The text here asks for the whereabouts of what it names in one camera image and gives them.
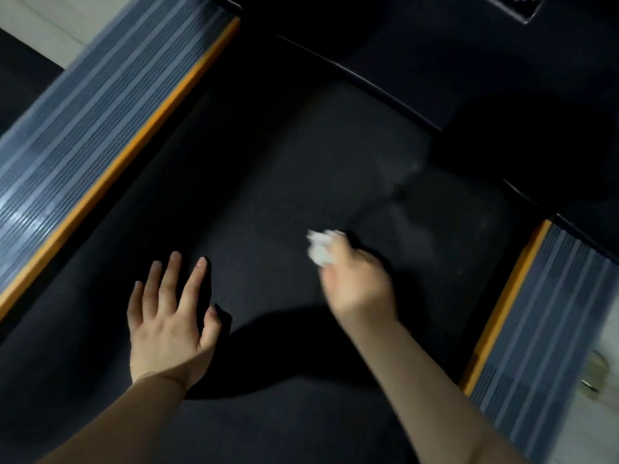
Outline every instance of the orange trim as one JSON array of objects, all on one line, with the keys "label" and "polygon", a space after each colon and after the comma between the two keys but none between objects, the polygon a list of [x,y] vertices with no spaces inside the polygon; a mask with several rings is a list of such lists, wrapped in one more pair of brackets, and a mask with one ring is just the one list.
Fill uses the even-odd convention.
[{"label": "orange trim", "polygon": [[114,159],[110,167],[108,167],[101,177],[97,179],[97,182],[90,187],[88,192],[86,192],[73,210],[71,210],[70,214],[66,216],[58,228],[56,228],[50,237],[43,243],[41,248],[36,251],[36,254],[28,261],[26,266],[21,269],[17,276],[11,281],[11,284],[0,295],[0,320],[6,316],[17,299],[41,273],[52,257],[58,253],[60,248],[69,239],[69,236],[75,229],[77,229],[90,210],[101,200],[114,181],[127,168],[131,161],[133,161],[137,154],[143,149],[144,145],[153,137],[155,132],[159,130],[170,114],[210,68],[213,62],[217,60],[218,56],[235,36],[239,25],[240,19],[235,17],[228,26],[226,26],[226,29],[223,30],[213,45],[210,46],[202,58],[197,61],[196,65],[187,73],[163,104],[159,106],[157,111],[151,116],[148,122],[144,124],[142,129],[137,132],[127,147]]},{"label": "orange trim", "polygon": [[552,223],[546,220],[534,231],[529,243],[522,249],[522,253],[514,266],[514,270],[512,270],[511,275],[509,275],[509,279],[507,280],[505,288],[503,288],[499,301],[494,311],[492,311],[490,319],[484,329],[484,333],[479,338],[473,356],[469,360],[466,371],[460,380],[460,388],[468,397],[473,394],[479,376],[482,374],[482,369],[488,361],[490,352],[501,333],[507,315],[509,315],[512,306],[514,306],[516,297],[522,288],[522,283],[524,283],[524,280],[527,278],[527,274],[529,273],[540,247],[542,247],[542,242],[544,242],[550,230],[550,226],[552,226]]}]

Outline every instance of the forearm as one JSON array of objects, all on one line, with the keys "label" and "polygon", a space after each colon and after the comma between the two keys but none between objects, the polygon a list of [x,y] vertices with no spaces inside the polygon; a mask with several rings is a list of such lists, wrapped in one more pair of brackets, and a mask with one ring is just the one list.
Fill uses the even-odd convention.
[{"label": "forearm", "polygon": [[524,462],[399,322],[347,330],[423,464]]},{"label": "forearm", "polygon": [[165,377],[136,382],[40,464],[144,462],[160,431],[180,406],[182,386]]}]

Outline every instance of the white tissue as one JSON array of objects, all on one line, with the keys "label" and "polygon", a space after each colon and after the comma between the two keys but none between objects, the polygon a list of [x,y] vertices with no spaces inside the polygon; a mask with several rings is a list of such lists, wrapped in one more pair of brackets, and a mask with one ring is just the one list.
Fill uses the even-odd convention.
[{"label": "white tissue", "polygon": [[327,230],[324,233],[308,231],[307,239],[311,243],[308,249],[308,256],[314,264],[324,267],[333,264],[333,256],[329,252],[329,245],[336,234],[343,234],[341,231]]}]

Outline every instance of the hand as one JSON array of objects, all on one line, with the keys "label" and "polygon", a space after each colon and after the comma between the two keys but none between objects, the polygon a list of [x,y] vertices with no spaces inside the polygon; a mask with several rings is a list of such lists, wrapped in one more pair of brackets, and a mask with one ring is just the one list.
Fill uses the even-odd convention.
[{"label": "hand", "polygon": [[329,246],[334,263],[320,269],[324,296],[343,329],[376,327],[397,321],[391,279],[381,262],[364,250],[355,250],[348,238],[334,236]]},{"label": "hand", "polygon": [[140,281],[135,282],[127,310],[131,333],[129,368],[134,383],[160,374],[189,390],[206,373],[221,330],[214,306],[204,315],[202,335],[197,329],[197,298],[206,266],[204,257],[197,261],[182,290],[178,308],[176,282],[181,268],[178,252],[170,256],[161,287],[162,264],[159,261],[153,262],[145,286]]}]

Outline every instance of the gray ribbed side rail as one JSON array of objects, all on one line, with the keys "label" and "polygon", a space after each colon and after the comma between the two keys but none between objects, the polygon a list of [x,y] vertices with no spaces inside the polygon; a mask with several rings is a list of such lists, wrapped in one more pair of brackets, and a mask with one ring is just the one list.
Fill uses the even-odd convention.
[{"label": "gray ribbed side rail", "polygon": [[211,0],[131,0],[0,139],[0,319],[7,287],[231,22]]},{"label": "gray ribbed side rail", "polygon": [[615,294],[618,267],[552,226],[471,395],[534,463],[553,444]]}]

